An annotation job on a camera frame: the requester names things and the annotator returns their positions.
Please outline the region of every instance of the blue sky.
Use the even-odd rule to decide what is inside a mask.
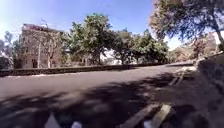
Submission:
[[[23,23],[69,30],[72,22],[82,22],[88,14],[97,12],[109,16],[114,30],[127,28],[142,33],[148,27],[148,17],[154,0],[0,0],[0,37],[6,30],[18,35]],[[179,41],[169,40],[173,49]]]

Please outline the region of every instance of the foliage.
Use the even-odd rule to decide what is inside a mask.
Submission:
[[[121,60],[122,65],[131,61],[131,48],[133,46],[132,34],[127,29],[115,32],[113,50],[116,59]]]
[[[2,56],[1,65],[5,65],[5,66],[1,66],[1,68],[8,68],[10,65],[13,65],[12,38],[13,38],[13,35],[10,32],[6,31],[4,40],[0,40],[0,55]]]
[[[145,30],[143,36],[135,36],[135,41],[133,51],[137,62],[139,58],[142,58],[143,62],[166,61],[166,54],[168,52],[167,44],[152,38],[149,30]]]
[[[23,44],[19,40],[15,40],[12,44],[12,56],[13,56],[13,67],[14,69],[22,68],[22,54],[21,49]]]
[[[43,32],[44,36],[41,36],[41,45],[43,46],[44,54],[47,56],[48,68],[52,67],[52,61],[55,55],[55,52],[61,48],[62,40],[61,35],[62,32]]]
[[[223,5],[220,0],[157,0],[150,25],[159,39],[166,35],[190,39],[212,29],[224,44],[220,33],[224,27]]]
[[[175,54],[174,51],[169,51],[169,52],[167,53],[168,63],[174,63],[174,62],[176,62],[177,54]]]
[[[100,64],[100,54],[111,49],[114,39],[107,16],[93,13],[88,15],[84,24],[73,23],[70,34],[64,38],[71,53],[90,54],[93,64]]]
[[[0,70],[8,68],[9,65],[10,63],[8,58],[0,57]]]
[[[205,41],[203,38],[195,39],[193,43],[193,59],[198,59],[198,57],[204,54],[205,50]]]

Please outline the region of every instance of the stone building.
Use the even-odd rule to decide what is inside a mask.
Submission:
[[[33,24],[24,24],[22,42],[22,68],[54,68],[61,62],[61,31]]]

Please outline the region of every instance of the asphalt road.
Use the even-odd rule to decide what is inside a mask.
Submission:
[[[0,78],[1,128],[43,127],[53,112],[61,127],[115,127],[150,101],[149,88],[162,88],[188,63],[123,71]]]

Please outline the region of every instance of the stone wall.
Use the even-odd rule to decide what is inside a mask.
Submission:
[[[77,73],[77,72],[92,72],[92,71],[110,71],[110,70],[130,70],[136,67],[156,66],[162,63],[148,63],[148,64],[133,64],[133,65],[106,65],[106,66],[84,66],[77,68],[42,68],[42,69],[12,69],[1,70],[0,77],[5,76],[28,76],[39,74],[63,74],[63,73]]]
[[[210,56],[200,61],[198,69],[210,81],[219,83],[224,88],[224,53]]]

